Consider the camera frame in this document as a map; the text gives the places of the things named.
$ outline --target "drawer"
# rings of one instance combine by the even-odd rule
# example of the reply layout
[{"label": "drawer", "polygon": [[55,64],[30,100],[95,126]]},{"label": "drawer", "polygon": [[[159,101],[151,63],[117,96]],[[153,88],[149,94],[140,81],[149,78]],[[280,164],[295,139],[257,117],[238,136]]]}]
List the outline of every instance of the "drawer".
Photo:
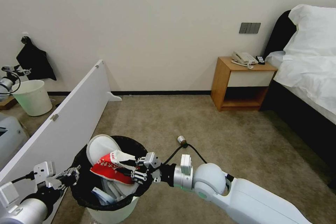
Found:
[{"label": "drawer", "polygon": [[232,71],[227,86],[268,86],[273,75],[274,71]]}]

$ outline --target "black bed frame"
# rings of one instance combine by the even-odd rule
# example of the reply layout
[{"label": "black bed frame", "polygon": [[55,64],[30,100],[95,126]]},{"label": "black bed frame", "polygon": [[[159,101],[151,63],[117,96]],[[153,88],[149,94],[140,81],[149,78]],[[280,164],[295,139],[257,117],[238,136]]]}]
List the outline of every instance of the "black bed frame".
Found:
[{"label": "black bed frame", "polygon": [[[296,26],[288,18],[289,12],[284,12],[276,21],[264,59],[271,52],[283,51],[296,32]],[[336,170],[334,123],[275,81],[271,83],[262,109],[274,110],[333,171]],[[329,187],[336,189],[336,178]]]}]

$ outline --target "black cable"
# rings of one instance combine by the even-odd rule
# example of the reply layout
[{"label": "black cable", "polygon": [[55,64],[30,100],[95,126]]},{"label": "black cable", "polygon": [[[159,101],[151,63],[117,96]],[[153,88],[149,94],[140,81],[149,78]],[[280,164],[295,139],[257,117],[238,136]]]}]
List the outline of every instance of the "black cable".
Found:
[{"label": "black cable", "polygon": [[180,147],[178,147],[177,149],[176,149],[176,151],[174,151],[173,152],[173,154],[162,164],[162,165],[166,165],[174,156],[175,156],[175,154],[181,149],[181,148],[183,148],[183,146],[181,145]]},{"label": "black cable", "polygon": [[208,163],[208,162],[206,162],[205,159],[201,156],[201,154],[198,153],[198,151],[194,148],[194,146],[192,146],[192,145],[189,144],[189,143],[188,143],[187,145],[190,146],[190,147],[197,153],[197,155],[203,160],[204,163]]},{"label": "black cable", "polygon": [[35,179],[34,172],[31,171],[30,173],[28,173],[27,175],[24,175],[23,177],[14,179],[14,180],[12,181],[12,183],[14,184],[14,183],[16,183],[16,182],[18,182],[18,181],[20,181],[20,180],[23,180],[23,179],[34,180],[34,179]]},{"label": "black cable", "polygon": [[[197,153],[197,155],[202,159],[202,161],[204,162],[204,163],[207,163],[206,161],[205,161],[205,159],[201,156],[201,154],[195,149],[195,147],[194,146],[192,146],[191,144],[189,144],[189,143],[187,143],[186,144],[187,146],[190,146],[196,153]],[[157,167],[157,168],[155,168],[154,169],[154,171],[156,171],[156,170],[158,170],[161,166],[164,166],[164,165],[166,165],[174,156],[175,156],[175,154],[181,149],[181,148],[183,148],[185,145],[181,145],[180,147],[178,147],[174,152],[173,152],[173,154],[164,162],[164,163],[162,163],[159,167]]]},{"label": "black cable", "polygon": [[17,87],[17,89],[15,90],[15,91],[12,91],[12,92],[9,92],[9,93],[0,93],[0,95],[9,95],[9,94],[12,94],[12,93],[15,93],[16,91],[18,91],[19,90],[19,88],[20,88],[20,86],[21,86],[21,80],[20,80],[20,77],[16,74],[16,73],[14,73],[14,72],[9,72],[9,71],[6,71],[6,70],[3,70],[4,72],[7,72],[7,73],[10,73],[10,74],[13,74],[13,75],[16,75],[16,77],[19,79],[19,85],[18,85],[18,87]]}]

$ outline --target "metal hinge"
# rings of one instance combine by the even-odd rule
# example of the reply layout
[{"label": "metal hinge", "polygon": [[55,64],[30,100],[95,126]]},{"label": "metal hinge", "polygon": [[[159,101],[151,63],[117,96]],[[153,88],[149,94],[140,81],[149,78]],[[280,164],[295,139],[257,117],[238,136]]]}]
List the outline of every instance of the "metal hinge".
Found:
[{"label": "metal hinge", "polygon": [[50,120],[56,121],[58,117],[59,117],[58,114],[53,114],[53,115],[50,117]]}]

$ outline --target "remote control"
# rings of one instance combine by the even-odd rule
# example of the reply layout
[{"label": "remote control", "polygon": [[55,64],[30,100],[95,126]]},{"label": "remote control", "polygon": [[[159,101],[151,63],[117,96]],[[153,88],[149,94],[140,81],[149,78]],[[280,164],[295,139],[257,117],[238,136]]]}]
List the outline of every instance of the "remote control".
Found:
[{"label": "remote control", "polygon": [[259,65],[265,65],[265,61],[261,56],[257,56],[256,60],[258,61]]}]

